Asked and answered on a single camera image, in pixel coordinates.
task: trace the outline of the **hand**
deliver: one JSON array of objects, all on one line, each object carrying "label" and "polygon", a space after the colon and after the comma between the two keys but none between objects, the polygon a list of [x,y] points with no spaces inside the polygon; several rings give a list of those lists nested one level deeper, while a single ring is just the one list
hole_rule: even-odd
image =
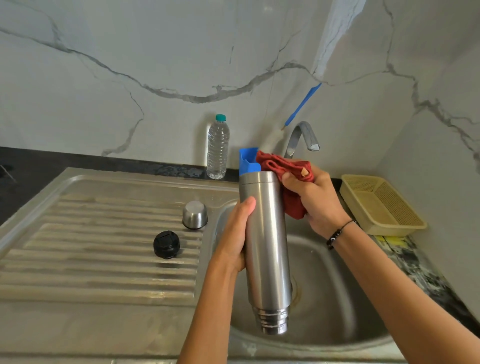
[{"label": "hand", "polygon": [[328,239],[351,218],[340,204],[330,175],[316,166],[312,166],[312,172],[315,177],[313,183],[301,182],[289,172],[282,176],[282,183],[300,195],[308,211],[310,226],[317,234]]},{"label": "hand", "polygon": [[212,260],[221,264],[227,264],[240,272],[245,268],[245,258],[242,248],[245,243],[245,229],[247,218],[255,209],[255,197],[250,196],[245,201],[237,202],[228,217],[223,230],[222,238],[215,249]]}]

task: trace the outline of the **plastic water bottle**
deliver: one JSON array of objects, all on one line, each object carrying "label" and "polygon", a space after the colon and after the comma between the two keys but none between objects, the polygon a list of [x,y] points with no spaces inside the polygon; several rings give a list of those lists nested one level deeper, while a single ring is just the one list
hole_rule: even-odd
[{"label": "plastic water bottle", "polygon": [[230,129],[223,114],[215,116],[215,122],[208,129],[207,175],[219,180],[227,172],[228,141]]}]

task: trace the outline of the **marble countertop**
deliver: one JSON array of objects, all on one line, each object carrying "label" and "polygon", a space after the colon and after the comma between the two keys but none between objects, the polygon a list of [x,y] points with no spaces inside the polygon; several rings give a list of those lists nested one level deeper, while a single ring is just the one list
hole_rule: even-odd
[{"label": "marble countertop", "polygon": [[[0,224],[67,167],[208,179],[205,167],[200,166],[7,147],[0,147],[0,166]],[[238,177],[238,170],[228,169],[223,181],[237,182]],[[338,191],[341,180],[332,179],[332,181]],[[432,299],[480,337],[478,321],[409,237],[374,236],[372,238]]]}]

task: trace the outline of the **forearm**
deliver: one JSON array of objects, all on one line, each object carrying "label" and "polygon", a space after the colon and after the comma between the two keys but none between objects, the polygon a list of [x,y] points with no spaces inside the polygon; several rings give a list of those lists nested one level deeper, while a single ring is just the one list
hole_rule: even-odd
[{"label": "forearm", "polygon": [[237,271],[214,256],[183,344],[179,364],[227,362],[228,336]]},{"label": "forearm", "polygon": [[410,363],[480,362],[480,340],[413,283],[355,224],[335,249]]}]

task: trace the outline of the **person's right hand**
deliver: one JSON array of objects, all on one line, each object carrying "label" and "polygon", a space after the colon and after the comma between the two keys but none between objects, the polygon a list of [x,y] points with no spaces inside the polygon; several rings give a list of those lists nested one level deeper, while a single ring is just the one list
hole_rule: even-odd
[{"label": "person's right hand", "polygon": [[301,202],[308,211],[310,226],[328,239],[335,230],[351,220],[336,195],[330,175],[312,166],[314,182],[301,182],[289,172],[282,176],[283,185],[300,195]]}]

